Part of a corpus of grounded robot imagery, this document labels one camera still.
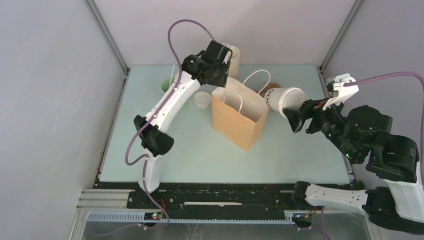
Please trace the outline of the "stack of paper cups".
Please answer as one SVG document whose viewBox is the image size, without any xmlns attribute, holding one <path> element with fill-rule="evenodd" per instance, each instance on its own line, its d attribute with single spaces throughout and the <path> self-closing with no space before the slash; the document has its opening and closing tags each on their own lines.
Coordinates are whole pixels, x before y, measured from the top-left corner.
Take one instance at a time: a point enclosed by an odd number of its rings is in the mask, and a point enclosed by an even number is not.
<svg viewBox="0 0 424 240">
<path fill-rule="evenodd" d="M 231 45 L 230 51 L 227 53 L 227 58 L 230 61 L 228 77 L 235 79 L 239 74 L 240 49 L 236 46 Z"/>
</svg>

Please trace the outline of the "white plastic lids stack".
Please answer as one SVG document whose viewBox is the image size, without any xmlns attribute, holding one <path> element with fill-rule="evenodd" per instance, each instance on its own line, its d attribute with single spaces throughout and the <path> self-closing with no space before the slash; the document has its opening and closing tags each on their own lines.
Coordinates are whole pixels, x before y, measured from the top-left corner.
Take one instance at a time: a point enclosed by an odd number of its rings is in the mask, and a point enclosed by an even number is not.
<svg viewBox="0 0 424 240">
<path fill-rule="evenodd" d="M 199 109 L 207 109 L 212 102 L 212 96 L 206 91 L 198 91 L 193 97 L 194 104 Z"/>
</svg>

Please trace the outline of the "single white paper cup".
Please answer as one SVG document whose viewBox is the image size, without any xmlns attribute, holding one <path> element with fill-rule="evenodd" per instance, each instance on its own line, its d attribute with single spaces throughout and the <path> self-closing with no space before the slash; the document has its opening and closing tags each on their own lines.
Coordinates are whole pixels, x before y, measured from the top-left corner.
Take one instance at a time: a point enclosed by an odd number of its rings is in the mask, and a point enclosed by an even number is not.
<svg viewBox="0 0 424 240">
<path fill-rule="evenodd" d="M 298 87 L 268 89 L 264 94 L 265 103 L 282 117 L 284 108 L 299 108 L 308 99 L 307 95 Z"/>
</svg>

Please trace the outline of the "brown paper bag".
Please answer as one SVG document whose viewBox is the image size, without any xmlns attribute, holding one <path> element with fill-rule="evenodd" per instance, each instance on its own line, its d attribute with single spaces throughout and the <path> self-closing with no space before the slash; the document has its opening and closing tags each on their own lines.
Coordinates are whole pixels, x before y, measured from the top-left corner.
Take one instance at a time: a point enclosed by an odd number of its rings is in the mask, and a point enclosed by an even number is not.
<svg viewBox="0 0 424 240">
<path fill-rule="evenodd" d="M 265 69 L 256 70 L 243 82 L 227 78 L 225 87 L 217 87 L 211 93 L 213 128 L 248 152 L 262 134 L 270 107 L 259 92 L 246 86 L 255 74 L 268 75 L 262 90 L 271 82 L 271 74 Z"/>
</svg>

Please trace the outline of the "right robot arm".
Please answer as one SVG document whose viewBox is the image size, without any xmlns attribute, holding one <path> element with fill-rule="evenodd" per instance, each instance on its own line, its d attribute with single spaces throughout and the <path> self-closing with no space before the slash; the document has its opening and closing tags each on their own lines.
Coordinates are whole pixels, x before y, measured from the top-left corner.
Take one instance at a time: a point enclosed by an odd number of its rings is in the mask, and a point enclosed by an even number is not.
<svg viewBox="0 0 424 240">
<path fill-rule="evenodd" d="M 291 204 L 336 207 L 356 212 L 373 224 L 413 235 L 424 233 L 424 188 L 420 154 L 416 142 L 391 134 L 393 119 L 368 105 L 352 109 L 347 116 L 343 105 L 325 107 L 327 99 L 307 100 L 300 107 L 285 107 L 294 133 L 310 120 L 307 134 L 321 132 L 350 164 L 365 163 L 366 170 L 387 186 L 368 190 L 344 190 L 297 181 Z"/>
</svg>

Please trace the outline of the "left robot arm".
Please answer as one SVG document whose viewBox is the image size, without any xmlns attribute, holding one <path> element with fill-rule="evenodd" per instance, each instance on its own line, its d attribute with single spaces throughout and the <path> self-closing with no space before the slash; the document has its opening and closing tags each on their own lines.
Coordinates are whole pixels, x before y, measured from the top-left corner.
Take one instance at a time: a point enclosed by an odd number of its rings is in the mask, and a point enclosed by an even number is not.
<svg viewBox="0 0 424 240">
<path fill-rule="evenodd" d="M 205 50 L 187 56 L 180 65 L 165 95 L 145 116 L 137 115 L 133 122 L 141 140 L 144 160 L 142 176 L 138 182 L 143 191 L 138 201 L 145 208 L 158 202 L 154 192 L 160 184 L 160 161 L 173 147 L 175 140 L 168 128 L 185 102 L 203 85 L 225 87 L 233 51 L 228 43 L 211 40 Z"/>
</svg>

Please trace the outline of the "brown pulp cup carrier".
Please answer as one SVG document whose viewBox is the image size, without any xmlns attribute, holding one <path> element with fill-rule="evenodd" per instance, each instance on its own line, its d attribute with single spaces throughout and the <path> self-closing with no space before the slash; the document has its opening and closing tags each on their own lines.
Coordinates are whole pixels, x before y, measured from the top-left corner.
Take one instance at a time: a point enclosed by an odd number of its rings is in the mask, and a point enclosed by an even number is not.
<svg viewBox="0 0 424 240">
<path fill-rule="evenodd" d="M 270 89 L 274 89 L 274 88 L 282 88 L 278 83 L 275 82 L 270 82 L 267 86 L 265 86 L 260 92 L 259 95 L 262 98 L 265 98 L 265 95 L 267 93 L 267 91 L 269 91 Z"/>
</svg>

